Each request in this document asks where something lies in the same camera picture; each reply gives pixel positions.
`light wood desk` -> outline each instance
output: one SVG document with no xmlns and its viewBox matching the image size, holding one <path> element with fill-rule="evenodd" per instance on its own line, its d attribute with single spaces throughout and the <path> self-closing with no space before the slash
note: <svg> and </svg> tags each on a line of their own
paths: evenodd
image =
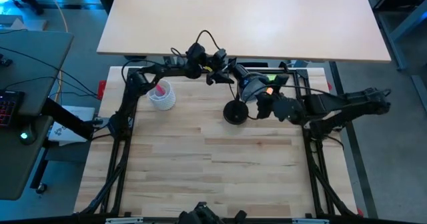
<svg viewBox="0 0 427 224">
<path fill-rule="evenodd" d="M 183 53 L 203 29 L 229 57 L 391 60 L 368 0 L 114 0 L 97 52 Z"/>
<path fill-rule="evenodd" d="M 119 108 L 124 89 L 120 69 L 110 69 L 99 111 L 102 117 Z M 323 69 L 311 68 L 308 73 L 313 88 L 328 91 Z M 199 201 L 207 201 L 222 217 L 234 217 L 240 209 L 250 217 L 314 213 L 300 126 L 281 123 L 273 115 L 230 125 L 222 116 L 224 105 L 232 99 L 228 85 L 207 86 L 203 77 L 165 79 L 175 89 L 177 101 L 169 111 L 156 111 L 146 96 L 139 100 L 121 213 L 178 217 Z M 295 96 L 293 88 L 282 91 Z M 250 115 L 256 116 L 256 104 L 249 108 Z M 112 145 L 111 137 L 92 142 L 75 211 L 83 210 L 105 183 Z M 325 140 L 324 157 L 331 186 L 356 212 L 341 146 Z M 319 190 L 326 210 L 323 189 Z M 111 193 L 109 208 L 115 191 Z"/>
</svg>

